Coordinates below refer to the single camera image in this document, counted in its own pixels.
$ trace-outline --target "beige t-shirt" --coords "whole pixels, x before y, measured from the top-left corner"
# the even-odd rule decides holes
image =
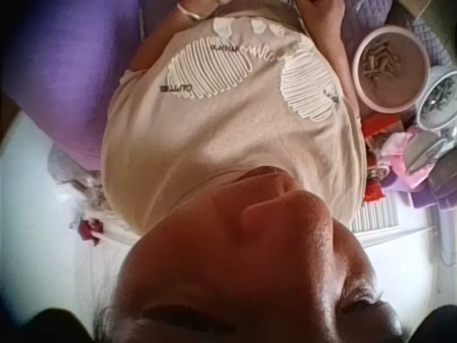
[[[139,234],[231,172],[286,170],[348,224],[366,155],[356,114],[307,36],[265,18],[217,18],[126,73],[102,149],[110,205]]]

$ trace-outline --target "bowl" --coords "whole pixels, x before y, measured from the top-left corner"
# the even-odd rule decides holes
[[[416,113],[417,124],[427,131],[444,129],[457,119],[457,70],[444,66],[431,69],[426,90],[416,102]]]
[[[389,56],[394,57],[395,72],[389,72],[388,77],[382,73],[374,81],[366,75],[366,57],[382,45],[380,42],[387,44]],[[398,26],[383,26],[371,32],[357,48],[352,73],[357,94],[367,106],[381,113],[399,113],[414,106],[425,91],[430,60],[411,32]]]

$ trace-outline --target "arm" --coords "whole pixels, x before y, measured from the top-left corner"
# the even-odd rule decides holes
[[[357,94],[341,40],[344,0],[298,0],[296,4],[314,44],[332,66],[343,87],[344,95],[358,116]]]
[[[198,14],[202,18],[207,18],[220,5],[228,2],[227,0],[181,0],[179,3],[187,11]],[[130,63],[130,70],[150,69],[162,55],[175,34],[190,29],[195,25],[197,25],[195,21],[175,7],[140,45]]]

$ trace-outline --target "plastic container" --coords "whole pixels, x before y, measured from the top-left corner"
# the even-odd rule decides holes
[[[449,96],[450,101],[442,110],[435,110],[424,113],[423,108],[433,90],[444,80],[452,78],[454,87],[452,94]],[[416,102],[417,117],[416,121],[422,130],[438,131],[457,119],[457,70],[444,66],[434,66],[427,82],[426,91],[418,98]]]
[[[363,75],[361,58],[366,49],[383,39],[400,59],[400,73],[394,80],[380,79],[376,89]],[[383,26],[371,32],[360,44],[353,60],[353,81],[361,100],[381,113],[399,113],[416,104],[426,89],[430,60],[422,43],[399,26]]]

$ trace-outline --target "white bowl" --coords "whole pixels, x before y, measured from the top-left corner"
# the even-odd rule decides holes
[[[456,83],[454,87],[454,95],[449,105],[442,111],[432,111],[428,116],[422,113],[423,105],[426,103],[427,98],[431,92],[438,86],[444,79],[452,77]],[[457,119],[457,70],[447,68],[444,66],[434,66],[431,69],[430,78],[428,79],[426,91],[419,97],[416,102],[417,117],[416,121],[422,130],[438,131],[442,128],[451,125]]]

